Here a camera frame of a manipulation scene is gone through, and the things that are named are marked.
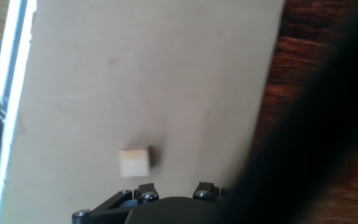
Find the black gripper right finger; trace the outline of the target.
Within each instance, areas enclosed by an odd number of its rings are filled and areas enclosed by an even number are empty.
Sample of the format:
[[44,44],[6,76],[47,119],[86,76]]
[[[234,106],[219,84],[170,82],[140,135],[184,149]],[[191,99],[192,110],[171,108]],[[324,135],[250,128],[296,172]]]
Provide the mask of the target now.
[[228,198],[229,187],[218,187],[212,182],[199,182],[193,193],[193,198],[198,200],[220,200]]

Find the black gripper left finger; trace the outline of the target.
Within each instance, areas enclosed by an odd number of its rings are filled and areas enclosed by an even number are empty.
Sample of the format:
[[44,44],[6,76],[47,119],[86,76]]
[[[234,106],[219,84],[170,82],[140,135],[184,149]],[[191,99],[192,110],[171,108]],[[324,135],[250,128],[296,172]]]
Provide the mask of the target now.
[[75,212],[72,224],[125,223],[133,208],[158,199],[159,194],[153,183],[141,184],[134,190],[123,189],[93,210]]

